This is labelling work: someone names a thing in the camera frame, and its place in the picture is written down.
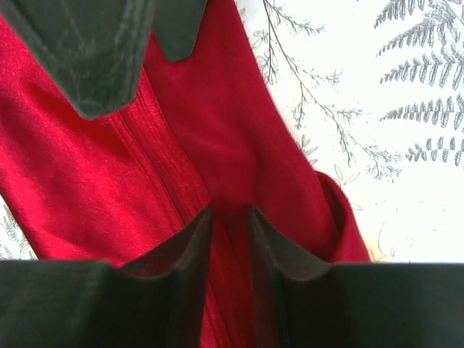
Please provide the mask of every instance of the floral patterned fabric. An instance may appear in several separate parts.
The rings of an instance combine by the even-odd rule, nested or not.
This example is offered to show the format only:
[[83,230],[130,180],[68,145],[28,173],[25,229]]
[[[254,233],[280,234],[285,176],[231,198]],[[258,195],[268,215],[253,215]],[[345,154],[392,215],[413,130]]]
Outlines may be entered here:
[[[373,259],[464,261],[463,0],[236,3],[290,133],[349,197]],[[0,257],[34,258],[1,206]]]

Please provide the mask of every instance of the red cloth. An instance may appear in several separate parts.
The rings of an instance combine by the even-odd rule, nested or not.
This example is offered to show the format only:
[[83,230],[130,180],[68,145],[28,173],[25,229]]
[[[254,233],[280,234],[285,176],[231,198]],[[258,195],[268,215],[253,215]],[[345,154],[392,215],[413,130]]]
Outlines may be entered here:
[[345,196],[277,113],[233,0],[209,0],[186,61],[151,38],[136,101],[92,122],[3,20],[0,39],[0,193],[39,257],[122,265],[211,204],[203,347],[255,345],[249,205],[324,260],[369,260]]

